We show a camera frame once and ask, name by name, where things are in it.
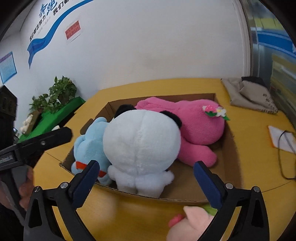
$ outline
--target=white wall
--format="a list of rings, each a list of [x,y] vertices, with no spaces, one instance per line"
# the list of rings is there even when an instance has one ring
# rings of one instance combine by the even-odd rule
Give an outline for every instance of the white wall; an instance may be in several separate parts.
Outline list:
[[[20,130],[22,122],[29,114],[32,96],[37,94],[36,79],[29,72],[28,61],[24,56],[20,42],[20,33],[13,34],[0,42],[0,58],[13,53],[17,74],[5,83],[5,86],[18,98],[15,128]]]
[[[70,0],[64,10],[49,14],[37,38],[81,1]],[[38,0],[21,28],[27,66],[29,37],[47,2]],[[75,20],[83,32],[67,43],[65,30]],[[99,89],[152,79],[241,77],[245,65],[231,0],[95,0],[62,21],[49,45],[34,56],[30,72],[39,80],[39,93],[48,91],[56,75],[64,75],[88,99]]]

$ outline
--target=green fabric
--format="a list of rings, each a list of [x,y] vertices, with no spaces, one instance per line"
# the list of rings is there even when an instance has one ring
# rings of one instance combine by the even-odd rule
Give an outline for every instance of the green fabric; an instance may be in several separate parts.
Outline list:
[[[202,205],[200,207],[202,207],[204,210],[207,211],[208,214],[210,214],[212,216],[215,216],[216,213],[217,213],[217,209],[212,208],[210,204],[205,204],[205,205]]]
[[[21,135],[18,142],[22,142],[24,140],[39,136],[46,132],[51,131],[55,126],[58,125],[63,119],[65,119],[72,111],[74,111],[77,107],[84,104],[85,101],[81,97],[76,97],[65,105],[58,112],[52,114],[50,112],[42,113],[42,119],[36,126],[36,128],[29,135]]]

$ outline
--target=black ear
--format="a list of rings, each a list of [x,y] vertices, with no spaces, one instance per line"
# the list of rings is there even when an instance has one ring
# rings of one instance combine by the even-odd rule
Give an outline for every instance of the black ear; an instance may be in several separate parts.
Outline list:
[[[176,124],[179,127],[179,129],[181,128],[182,121],[180,120],[180,118],[177,115],[175,115],[172,112],[169,112],[167,110],[163,110],[160,113],[163,113],[164,115],[167,115],[169,118],[173,119],[173,121],[176,122]]]
[[[114,118],[118,117],[120,114],[128,111],[128,110],[136,110],[136,108],[131,104],[122,104],[117,110],[114,115]]]

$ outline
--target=white flower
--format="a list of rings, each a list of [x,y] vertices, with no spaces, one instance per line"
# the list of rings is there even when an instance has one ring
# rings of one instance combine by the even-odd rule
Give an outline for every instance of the white flower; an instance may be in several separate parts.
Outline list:
[[[223,107],[219,106],[217,108],[217,115],[216,115],[216,117],[218,117],[218,116],[225,117],[226,116],[226,109],[224,109]]]

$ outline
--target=human hand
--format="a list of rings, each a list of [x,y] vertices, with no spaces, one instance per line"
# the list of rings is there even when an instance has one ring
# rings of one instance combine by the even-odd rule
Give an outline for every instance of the human hand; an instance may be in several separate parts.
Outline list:
[[[33,182],[34,173],[31,167],[28,168],[27,178],[28,178],[27,181],[23,183],[19,188],[19,193],[21,196],[20,206],[25,210],[27,210],[28,208],[30,197],[34,189],[34,182]],[[7,207],[8,209],[12,209],[11,204],[8,198],[6,197],[3,187],[1,185],[0,185],[0,203],[3,206]]]

